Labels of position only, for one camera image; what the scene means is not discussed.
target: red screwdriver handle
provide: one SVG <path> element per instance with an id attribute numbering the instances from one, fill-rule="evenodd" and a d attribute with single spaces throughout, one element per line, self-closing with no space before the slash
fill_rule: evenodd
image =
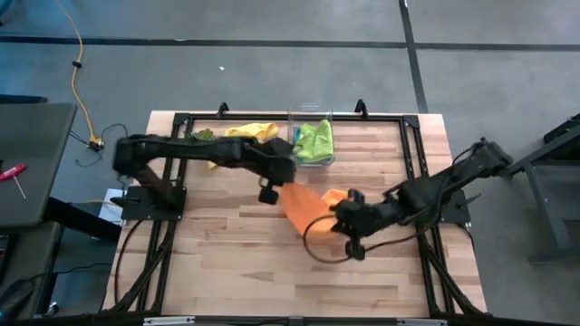
<path id="1" fill-rule="evenodd" d="M 18 176 L 19 174 L 23 173 L 26 168 L 28 168 L 25 164 L 18 164 L 13 168 L 9 168 L 2 174 L 0 174 L 0 181 L 4 181 L 13 177 Z"/>

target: plastic bin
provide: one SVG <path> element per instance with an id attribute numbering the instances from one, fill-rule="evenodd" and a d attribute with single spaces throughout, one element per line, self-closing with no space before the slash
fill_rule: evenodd
<path id="1" fill-rule="evenodd" d="M 300 144 L 296 146 L 296 143 L 300 138 L 305 137 L 305 134 L 302 132 L 302 127 L 308 124 L 318 130 L 321 123 L 325 123 L 323 120 L 328 121 L 330 124 L 330 146 L 332 148 L 332 155 L 314 161 L 301 158 L 301 147 Z M 297 166 L 322 167 L 332 164 L 334 162 L 333 110 L 320 104 L 295 104 L 291 106 L 288 110 L 288 141 L 295 145 L 293 159 Z"/>

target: clear plastic container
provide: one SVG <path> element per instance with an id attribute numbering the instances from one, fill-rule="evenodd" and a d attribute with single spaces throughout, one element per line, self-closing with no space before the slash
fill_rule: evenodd
<path id="1" fill-rule="evenodd" d="M 293 158 L 297 166 L 322 167 L 332 164 L 333 110 L 320 104 L 291 106 L 288 110 L 288 141 L 295 146 Z"/>

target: orange cloth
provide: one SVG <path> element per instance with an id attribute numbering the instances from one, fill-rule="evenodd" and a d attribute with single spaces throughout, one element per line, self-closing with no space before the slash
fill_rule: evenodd
<path id="1" fill-rule="evenodd" d="M 332 214 L 330 207 L 347 197 L 346 191 L 337 189 L 328 190 L 320 198 L 314 190 L 296 183 L 285 183 L 282 186 L 282 208 L 300 235 L 304 234 L 306 227 L 316 218 Z M 308 231 L 308 237 L 328 235 L 335 223 L 335 218 L 316 222 Z"/>

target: cable connector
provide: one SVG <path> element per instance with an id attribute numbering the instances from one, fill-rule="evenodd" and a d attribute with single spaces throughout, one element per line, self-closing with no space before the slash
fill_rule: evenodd
<path id="1" fill-rule="evenodd" d="M 103 150 L 105 148 L 105 144 L 102 142 L 102 139 L 91 138 L 89 140 L 89 146 L 88 147 L 93 152 L 98 153 L 98 152 L 100 152 L 101 150 Z"/>

